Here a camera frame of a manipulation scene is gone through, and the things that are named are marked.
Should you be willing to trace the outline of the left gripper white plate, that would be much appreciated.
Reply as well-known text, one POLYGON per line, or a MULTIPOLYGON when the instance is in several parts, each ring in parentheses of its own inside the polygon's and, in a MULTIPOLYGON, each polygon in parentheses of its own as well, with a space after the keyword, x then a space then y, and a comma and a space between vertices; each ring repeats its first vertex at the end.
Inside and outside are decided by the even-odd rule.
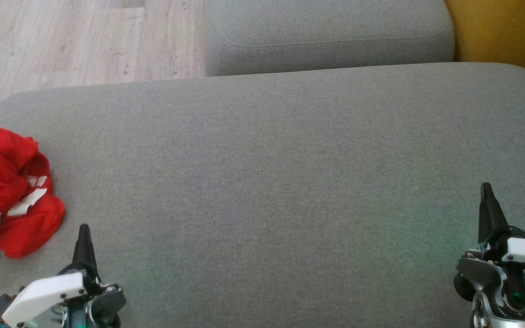
POLYGON ((119 328, 127 301, 117 284, 104 284, 88 224, 79 227, 71 270, 36 280, 17 295, 0 296, 0 328, 36 328, 45 311, 60 316, 61 328, 119 328))

